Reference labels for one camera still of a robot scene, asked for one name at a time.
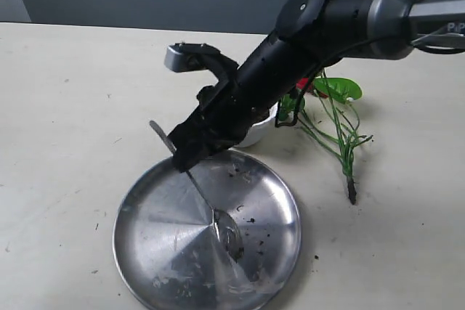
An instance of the green plant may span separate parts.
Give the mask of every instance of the green plant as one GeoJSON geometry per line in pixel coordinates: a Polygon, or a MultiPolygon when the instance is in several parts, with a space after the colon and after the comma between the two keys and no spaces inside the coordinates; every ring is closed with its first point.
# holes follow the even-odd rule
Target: green plant
{"type": "Polygon", "coordinates": [[[358,134],[360,117],[352,105],[352,101],[362,97],[362,90],[354,81],[349,79],[328,78],[324,70],[312,82],[311,89],[312,94],[318,97],[326,115],[333,122],[336,136],[331,136],[319,129],[317,123],[311,120],[303,107],[300,108],[298,115],[301,130],[334,155],[341,163],[342,173],[347,179],[349,201],[354,205],[357,199],[353,176],[354,149],[373,138],[373,136],[358,134]],[[325,97],[328,98],[329,103],[325,103],[325,97]],[[343,105],[346,110],[342,110],[342,106],[339,107],[336,103],[343,105]],[[352,114],[355,122],[350,120],[347,112],[352,114]]]}

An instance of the white pot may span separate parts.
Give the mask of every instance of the white pot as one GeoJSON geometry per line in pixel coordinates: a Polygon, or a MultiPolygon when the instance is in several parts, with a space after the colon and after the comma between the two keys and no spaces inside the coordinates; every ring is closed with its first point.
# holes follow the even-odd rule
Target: white pot
{"type": "Polygon", "coordinates": [[[259,123],[255,123],[248,130],[246,138],[241,143],[235,145],[236,148],[246,148],[257,143],[262,139],[275,123],[275,116],[278,113],[278,104],[275,104],[270,109],[270,116],[259,123]]]}

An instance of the metal spoon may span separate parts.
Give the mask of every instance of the metal spoon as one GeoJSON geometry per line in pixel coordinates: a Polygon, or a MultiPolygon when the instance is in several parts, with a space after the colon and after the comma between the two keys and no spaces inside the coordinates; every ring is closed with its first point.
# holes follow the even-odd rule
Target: metal spoon
{"type": "MultiPolygon", "coordinates": [[[[176,152],[176,148],[166,136],[163,129],[153,120],[149,122],[149,125],[161,138],[169,151],[174,154],[176,152]]],[[[244,245],[238,225],[228,212],[215,208],[206,199],[202,188],[200,185],[198,185],[198,182],[195,180],[190,171],[186,171],[185,173],[189,177],[194,187],[197,189],[198,194],[211,209],[211,224],[214,228],[217,239],[223,245],[233,261],[237,262],[244,254],[244,245]]]]}

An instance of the red object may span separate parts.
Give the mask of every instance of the red object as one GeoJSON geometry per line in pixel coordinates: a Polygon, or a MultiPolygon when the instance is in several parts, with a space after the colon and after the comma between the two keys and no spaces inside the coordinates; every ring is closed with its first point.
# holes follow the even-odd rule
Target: red object
{"type": "MultiPolygon", "coordinates": [[[[308,82],[308,78],[302,78],[299,80],[299,82],[297,83],[297,88],[298,89],[303,89],[305,87],[305,84],[308,82]]],[[[313,93],[313,84],[311,83],[310,86],[308,87],[308,90],[307,90],[307,93],[308,94],[312,94],[315,96],[315,94],[313,93]]],[[[325,94],[321,93],[321,92],[318,92],[318,94],[320,95],[321,98],[328,98],[328,96],[326,96],[325,94]]]]}

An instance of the plant leaf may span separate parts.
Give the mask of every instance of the plant leaf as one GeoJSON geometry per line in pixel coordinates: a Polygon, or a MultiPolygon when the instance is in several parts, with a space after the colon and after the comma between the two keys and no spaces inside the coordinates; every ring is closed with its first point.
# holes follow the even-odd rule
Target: plant leaf
{"type": "Polygon", "coordinates": [[[313,81],[313,87],[322,94],[331,94],[331,97],[333,97],[335,101],[346,104],[348,98],[355,100],[362,97],[362,89],[354,81],[345,78],[326,79],[329,85],[329,91],[323,78],[316,78],[313,81]]]}

